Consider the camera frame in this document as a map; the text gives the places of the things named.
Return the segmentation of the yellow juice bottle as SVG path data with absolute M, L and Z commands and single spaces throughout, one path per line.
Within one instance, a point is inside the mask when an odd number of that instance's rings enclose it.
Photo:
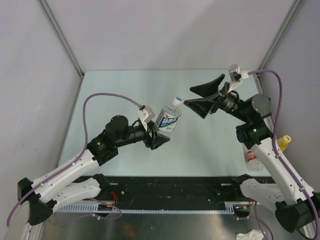
M 289 144 L 291 143 L 292 138 L 289 135 L 284 135 L 283 137 L 279 138 L 276 142 L 279 146 L 279 149 L 284 152 Z

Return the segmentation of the blue white label water bottle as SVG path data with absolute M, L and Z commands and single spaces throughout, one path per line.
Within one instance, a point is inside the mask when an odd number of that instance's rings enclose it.
M 171 105 L 165 105 L 161 109 L 155 121 L 156 130 L 159 133 L 169 136 L 175 129 L 180 118 L 182 117 L 182 110 L 180 107 L 182 102 L 183 100 L 176 96 Z

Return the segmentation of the red label water bottle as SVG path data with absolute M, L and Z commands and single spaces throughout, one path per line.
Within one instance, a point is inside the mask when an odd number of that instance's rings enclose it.
M 246 168 L 250 172 L 260 172 L 264 169 L 264 165 L 262 162 L 258 159 L 258 157 L 253 154 L 251 150 L 248 150 L 245 144 L 242 144 L 243 148 L 243 155 L 244 155 L 244 161 Z

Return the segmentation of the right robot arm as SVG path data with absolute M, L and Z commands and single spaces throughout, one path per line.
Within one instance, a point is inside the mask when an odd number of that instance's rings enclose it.
M 231 196 L 237 201 L 245 197 L 256 200 L 274 212 L 279 224 L 289 233 L 319 220 L 320 194 L 293 168 L 264 121 L 272 113 L 270 98 L 258 93 L 242 100 L 231 83 L 225 82 L 219 88 L 224 78 L 221 74 L 211 82 L 192 86 L 189 90 L 200 97 L 185 100 L 184 105 L 202 119 L 222 110 L 243 121 L 236 127 L 237 140 L 258 157 L 277 185 L 269 188 L 243 174 L 234 180 Z

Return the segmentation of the aluminium frame post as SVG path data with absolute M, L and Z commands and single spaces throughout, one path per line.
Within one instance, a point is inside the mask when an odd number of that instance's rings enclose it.
M 78 63 L 76 56 L 68 43 L 60 24 L 58 23 L 49 3 L 47 0 L 36 0 L 38 5 L 40 6 L 45 18 L 47 19 L 50 27 L 52 28 L 57 40 L 59 41 L 62 49 L 64 50 L 67 58 L 69 59 L 71 65 L 73 66 L 74 70 L 76 71 L 77 75 L 82 79 L 84 76 L 84 72 Z
M 279 29 L 276 32 L 266 54 L 264 55 L 261 63 L 259 64 L 258 70 L 265 69 L 268 66 L 269 62 L 272 60 L 277 49 L 279 48 L 282 40 L 286 36 L 291 25 L 293 24 L 295 18 L 298 16 L 304 3 L 305 3 L 305 0 L 294 0 L 292 2 L 287 14 L 285 15 Z

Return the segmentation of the left aluminium frame post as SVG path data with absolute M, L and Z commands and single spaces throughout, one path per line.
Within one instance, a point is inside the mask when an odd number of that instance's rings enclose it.
M 74 70 L 76 71 L 77 75 L 82 79 L 84 76 L 84 72 L 78 63 L 76 56 L 68 43 L 60 24 L 58 23 L 49 3 L 47 0 L 36 0 L 38 5 L 40 6 L 45 18 L 47 19 L 50 27 L 52 28 L 57 40 L 59 41 L 62 49 L 64 50 L 67 58 L 69 59 L 71 65 L 73 66 Z

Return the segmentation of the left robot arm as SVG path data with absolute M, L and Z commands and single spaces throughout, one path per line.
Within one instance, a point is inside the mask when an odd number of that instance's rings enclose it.
M 18 182 L 18 202 L 29 206 L 27 222 L 38 225 L 59 208 L 83 199 L 107 199 L 111 188 L 103 174 L 95 174 L 77 184 L 73 182 L 116 157 L 120 147 L 143 142 L 155 150 L 169 141 L 168 136 L 154 130 L 153 121 L 133 126 L 125 116 L 114 116 L 105 129 L 67 163 L 35 180 L 25 177 Z

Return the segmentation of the crumpled white tissue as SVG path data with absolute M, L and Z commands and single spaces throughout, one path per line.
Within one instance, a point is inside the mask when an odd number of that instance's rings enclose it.
M 260 230 L 253 229 L 247 233 L 238 233 L 235 235 L 236 240 L 263 240 L 264 236 Z

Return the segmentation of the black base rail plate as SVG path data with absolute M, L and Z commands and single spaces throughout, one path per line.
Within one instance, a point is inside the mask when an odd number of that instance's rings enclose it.
M 117 200 L 121 210 L 210 211 L 224 210 L 226 202 L 250 201 L 232 184 L 232 176 L 109 176 L 107 180 L 109 189 L 96 199 Z

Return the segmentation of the right aluminium frame post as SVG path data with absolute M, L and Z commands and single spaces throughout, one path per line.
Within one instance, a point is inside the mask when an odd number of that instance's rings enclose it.
M 265 69 L 268 66 L 269 62 L 272 60 L 277 49 L 279 48 L 282 40 L 286 36 L 291 25 L 293 24 L 295 18 L 298 16 L 304 3 L 305 3 L 305 0 L 294 0 L 292 2 L 287 14 L 285 15 L 279 29 L 276 32 L 266 54 L 264 55 L 261 63 L 259 64 L 258 70 Z

